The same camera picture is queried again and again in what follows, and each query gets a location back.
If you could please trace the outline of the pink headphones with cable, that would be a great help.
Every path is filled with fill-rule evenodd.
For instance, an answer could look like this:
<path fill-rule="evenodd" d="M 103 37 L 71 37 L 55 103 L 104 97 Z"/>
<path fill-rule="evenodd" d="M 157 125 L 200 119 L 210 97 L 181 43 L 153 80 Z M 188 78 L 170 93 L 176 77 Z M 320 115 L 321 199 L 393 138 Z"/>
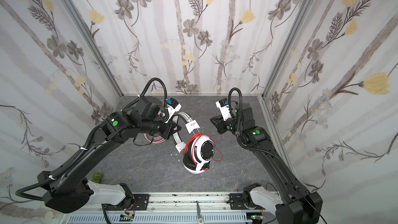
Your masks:
<path fill-rule="evenodd" d="M 144 138 L 151 144 L 161 144 L 165 142 L 165 139 L 158 134 L 154 135 L 144 134 Z"/>

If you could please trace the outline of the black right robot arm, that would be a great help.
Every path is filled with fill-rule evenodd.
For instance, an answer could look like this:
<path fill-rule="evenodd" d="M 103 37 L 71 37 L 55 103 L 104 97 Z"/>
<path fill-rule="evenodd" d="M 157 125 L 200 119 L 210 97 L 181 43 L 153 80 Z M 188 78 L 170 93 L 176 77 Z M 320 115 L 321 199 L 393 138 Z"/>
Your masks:
<path fill-rule="evenodd" d="M 276 151 L 270 135 L 255 124 L 253 111 L 243 102 L 241 91 L 234 87 L 228 94 L 230 116 L 212 117 L 210 122 L 219 134 L 231 132 L 245 150 L 252 152 L 270 175 L 276 193 L 260 184 L 252 184 L 242 192 L 243 204 L 248 209 L 261 207 L 274 215 L 280 224 L 316 224 L 323 219 L 323 200 L 319 193 L 310 192 Z"/>

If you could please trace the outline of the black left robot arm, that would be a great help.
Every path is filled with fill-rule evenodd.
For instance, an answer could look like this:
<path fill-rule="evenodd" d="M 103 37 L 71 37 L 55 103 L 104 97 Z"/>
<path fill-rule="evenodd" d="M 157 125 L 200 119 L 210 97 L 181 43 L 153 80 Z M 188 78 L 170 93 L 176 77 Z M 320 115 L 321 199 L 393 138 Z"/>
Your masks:
<path fill-rule="evenodd" d="M 87 204 L 111 205 L 126 209 L 135 203 L 135 197 L 127 184 L 104 185 L 86 178 L 108 154 L 139 134 L 158 135 L 168 140 L 181 127 L 171 118 L 181 105 L 164 94 L 159 100 L 147 96 L 152 78 L 142 93 L 122 110 L 114 112 L 99 123 L 88 135 L 84 145 L 65 163 L 53 171 L 43 171 L 36 184 L 18 189 L 21 198 L 43 201 L 46 207 L 67 214 Z"/>

